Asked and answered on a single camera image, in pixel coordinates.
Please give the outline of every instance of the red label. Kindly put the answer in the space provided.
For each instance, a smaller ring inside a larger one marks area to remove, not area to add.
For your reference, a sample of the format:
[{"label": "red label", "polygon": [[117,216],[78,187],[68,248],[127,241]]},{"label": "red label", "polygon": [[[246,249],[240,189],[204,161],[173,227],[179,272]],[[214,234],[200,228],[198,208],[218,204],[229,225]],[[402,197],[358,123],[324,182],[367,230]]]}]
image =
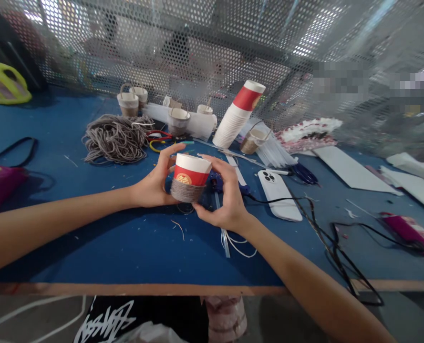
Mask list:
[{"label": "red label", "polygon": [[174,179],[184,184],[191,184],[194,186],[204,186],[208,178],[208,173],[199,173],[191,171],[179,166],[175,166]]},{"label": "red label", "polygon": [[242,87],[232,103],[244,111],[253,111],[260,98],[261,93]]}]

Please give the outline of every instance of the metal mesh screen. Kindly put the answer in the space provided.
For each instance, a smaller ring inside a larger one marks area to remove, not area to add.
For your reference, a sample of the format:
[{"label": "metal mesh screen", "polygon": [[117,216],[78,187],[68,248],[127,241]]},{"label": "metal mesh screen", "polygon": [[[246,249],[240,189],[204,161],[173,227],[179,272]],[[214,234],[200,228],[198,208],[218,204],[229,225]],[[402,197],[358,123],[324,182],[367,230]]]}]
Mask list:
[{"label": "metal mesh screen", "polygon": [[407,92],[424,72],[424,0],[0,0],[0,10],[49,83],[116,94],[131,81],[149,101],[167,94],[195,110],[211,99],[222,117],[251,79],[267,86],[253,115],[276,130],[336,117],[342,142],[424,160],[424,84]]}]

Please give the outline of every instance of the white phone case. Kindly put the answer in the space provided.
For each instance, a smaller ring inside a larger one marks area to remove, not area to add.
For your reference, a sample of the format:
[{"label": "white phone case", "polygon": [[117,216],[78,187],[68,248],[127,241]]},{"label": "white phone case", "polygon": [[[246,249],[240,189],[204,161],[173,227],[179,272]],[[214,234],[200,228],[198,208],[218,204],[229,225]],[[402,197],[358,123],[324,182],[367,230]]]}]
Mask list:
[{"label": "white phone case", "polygon": [[[280,198],[292,198],[290,191],[280,175],[270,171],[259,171],[258,177],[268,201]],[[269,206],[272,213],[278,218],[294,222],[302,221],[301,212],[299,212],[294,200],[272,202]]]}]

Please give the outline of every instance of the wooden table edge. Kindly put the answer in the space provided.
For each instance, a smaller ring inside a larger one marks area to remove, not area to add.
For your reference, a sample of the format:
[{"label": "wooden table edge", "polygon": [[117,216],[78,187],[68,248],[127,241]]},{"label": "wooden table edge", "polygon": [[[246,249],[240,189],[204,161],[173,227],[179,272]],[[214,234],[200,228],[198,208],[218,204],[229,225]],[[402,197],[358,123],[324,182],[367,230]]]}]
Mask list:
[{"label": "wooden table edge", "polygon": [[[368,291],[360,280],[352,280],[359,292]],[[424,292],[424,281],[370,280],[381,292]],[[4,283],[0,294],[36,295],[283,295],[283,286],[219,286],[195,284],[93,284],[93,283]]]}]

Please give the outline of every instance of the forearm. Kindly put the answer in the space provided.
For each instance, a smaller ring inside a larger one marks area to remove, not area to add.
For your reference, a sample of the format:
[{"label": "forearm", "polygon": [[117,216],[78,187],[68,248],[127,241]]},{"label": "forearm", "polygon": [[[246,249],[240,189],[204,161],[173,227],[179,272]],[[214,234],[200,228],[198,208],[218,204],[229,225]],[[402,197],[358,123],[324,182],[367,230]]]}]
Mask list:
[{"label": "forearm", "polygon": [[291,294],[339,342],[395,342],[384,326],[345,288],[270,232],[256,218],[245,238],[274,269]]},{"label": "forearm", "polygon": [[0,268],[111,213],[135,207],[128,188],[0,213]]}]

